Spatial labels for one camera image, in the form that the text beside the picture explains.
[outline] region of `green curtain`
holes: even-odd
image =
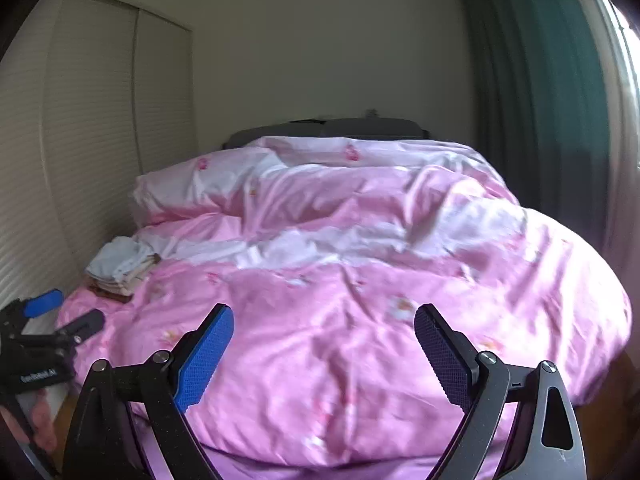
[[[609,117],[578,0],[462,0],[478,95],[479,151],[525,207],[602,248]]]

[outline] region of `blue gripper pad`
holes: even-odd
[[[182,413],[200,402],[233,334],[234,314],[224,305],[178,371],[174,401]]]
[[[421,306],[415,313],[414,331],[447,399],[468,413],[479,375],[473,345],[460,332],[454,332],[432,304]]]
[[[54,288],[49,292],[45,292],[43,295],[38,296],[37,298],[31,298],[27,300],[24,305],[24,317],[38,317],[42,316],[42,314],[48,312],[49,310],[53,310],[54,308],[58,308],[62,305],[63,301],[65,301],[65,296]]]

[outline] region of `wooden floor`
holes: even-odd
[[[593,402],[576,410],[587,461],[589,480],[600,480],[628,446],[634,428],[629,423],[625,394],[634,377],[634,368],[626,354],[611,365],[600,392]],[[76,398],[69,396],[55,421],[58,449],[54,461],[62,470],[62,458]]]

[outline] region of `sliding closet door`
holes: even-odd
[[[140,10],[133,79],[143,172],[196,156],[191,33]]]
[[[132,106],[137,9],[64,0],[49,51],[44,151],[76,265],[134,225],[127,193],[140,173]]]
[[[62,1],[41,0],[0,62],[0,308],[79,281],[41,151],[47,51]]]

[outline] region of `pink comforter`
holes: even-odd
[[[66,300],[60,324],[106,315],[78,378],[99,358],[171,349],[226,303],[235,335],[187,416],[201,442],[248,458],[440,455],[462,412],[415,339],[423,303],[507,363],[555,361],[578,404],[629,335],[596,251],[458,144],[264,138],[141,176],[133,203],[136,236],[163,262],[129,304],[85,288]]]

